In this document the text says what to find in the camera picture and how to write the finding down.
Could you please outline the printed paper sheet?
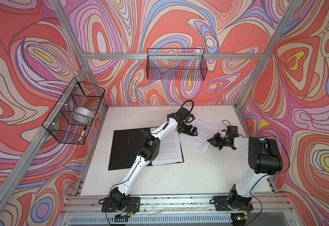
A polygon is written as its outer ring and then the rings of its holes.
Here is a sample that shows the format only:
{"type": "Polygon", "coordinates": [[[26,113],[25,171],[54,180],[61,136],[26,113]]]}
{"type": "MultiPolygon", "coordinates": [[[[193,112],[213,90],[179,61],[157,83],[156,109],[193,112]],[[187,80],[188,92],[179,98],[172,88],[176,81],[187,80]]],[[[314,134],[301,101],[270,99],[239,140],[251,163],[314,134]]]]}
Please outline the printed paper sheet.
{"type": "Polygon", "coordinates": [[[164,138],[161,138],[158,156],[151,162],[151,165],[158,166],[183,162],[179,134],[176,130],[173,130],[164,138]]]}
{"type": "Polygon", "coordinates": [[[219,131],[220,127],[217,123],[207,118],[195,119],[193,126],[197,128],[197,136],[192,137],[181,134],[179,136],[181,144],[206,152],[210,145],[207,140],[211,139],[219,131]]]}

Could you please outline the blue file folder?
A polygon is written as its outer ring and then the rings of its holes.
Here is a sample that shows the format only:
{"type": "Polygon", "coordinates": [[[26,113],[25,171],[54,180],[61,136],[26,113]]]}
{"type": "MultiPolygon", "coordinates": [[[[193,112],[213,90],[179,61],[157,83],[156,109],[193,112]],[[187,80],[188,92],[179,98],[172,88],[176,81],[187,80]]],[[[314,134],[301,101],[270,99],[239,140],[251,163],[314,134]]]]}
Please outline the blue file folder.
{"type": "Polygon", "coordinates": [[[108,170],[130,169],[137,157],[142,134],[154,130],[156,127],[114,131],[108,170]]]}

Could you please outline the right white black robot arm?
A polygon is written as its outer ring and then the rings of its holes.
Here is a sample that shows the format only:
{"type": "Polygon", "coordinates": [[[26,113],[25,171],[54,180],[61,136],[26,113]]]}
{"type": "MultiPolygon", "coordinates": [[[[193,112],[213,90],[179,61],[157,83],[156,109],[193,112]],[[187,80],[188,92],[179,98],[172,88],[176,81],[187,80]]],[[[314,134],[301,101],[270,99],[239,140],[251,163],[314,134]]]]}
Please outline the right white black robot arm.
{"type": "Polygon", "coordinates": [[[226,198],[229,208],[233,210],[250,204],[253,191],[268,177],[283,169],[283,160],[274,139],[241,137],[237,132],[237,126],[227,126],[226,130],[216,133],[207,140],[209,144],[219,150],[223,147],[247,150],[249,168],[240,182],[232,186],[226,198]]]}

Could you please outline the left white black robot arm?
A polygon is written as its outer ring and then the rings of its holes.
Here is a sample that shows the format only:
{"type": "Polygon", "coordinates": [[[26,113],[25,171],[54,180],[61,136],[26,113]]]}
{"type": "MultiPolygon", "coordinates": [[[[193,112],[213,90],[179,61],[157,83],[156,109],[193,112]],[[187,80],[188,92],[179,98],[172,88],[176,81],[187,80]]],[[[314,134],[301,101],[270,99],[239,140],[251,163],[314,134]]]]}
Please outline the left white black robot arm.
{"type": "Polygon", "coordinates": [[[192,137],[198,135],[197,128],[190,123],[195,120],[192,114],[193,108],[189,110],[181,105],[178,111],[168,114],[166,121],[153,132],[142,132],[139,148],[136,149],[136,159],[122,182],[114,184],[108,193],[108,201],[118,211],[122,211],[128,205],[131,186],[142,169],[147,167],[159,154],[160,143],[172,131],[192,137]]]}

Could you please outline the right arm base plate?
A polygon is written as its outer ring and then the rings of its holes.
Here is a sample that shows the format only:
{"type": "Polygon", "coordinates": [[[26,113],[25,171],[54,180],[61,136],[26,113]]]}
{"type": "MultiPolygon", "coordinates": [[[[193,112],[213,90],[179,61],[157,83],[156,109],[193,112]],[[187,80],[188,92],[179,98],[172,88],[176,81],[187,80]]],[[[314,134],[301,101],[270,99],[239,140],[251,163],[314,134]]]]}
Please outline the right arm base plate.
{"type": "Polygon", "coordinates": [[[216,211],[253,211],[252,199],[244,197],[214,196],[212,203],[216,211]]]}

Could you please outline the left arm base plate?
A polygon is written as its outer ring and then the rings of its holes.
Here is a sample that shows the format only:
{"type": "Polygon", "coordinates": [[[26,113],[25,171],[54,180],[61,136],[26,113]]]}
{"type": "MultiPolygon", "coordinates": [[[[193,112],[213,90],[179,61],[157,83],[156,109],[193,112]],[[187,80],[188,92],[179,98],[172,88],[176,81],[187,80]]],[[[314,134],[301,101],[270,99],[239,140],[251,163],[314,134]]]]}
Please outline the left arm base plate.
{"type": "Polygon", "coordinates": [[[98,204],[102,205],[101,212],[106,213],[136,213],[140,210],[140,197],[126,198],[120,207],[117,207],[110,198],[100,199],[98,204]]]}

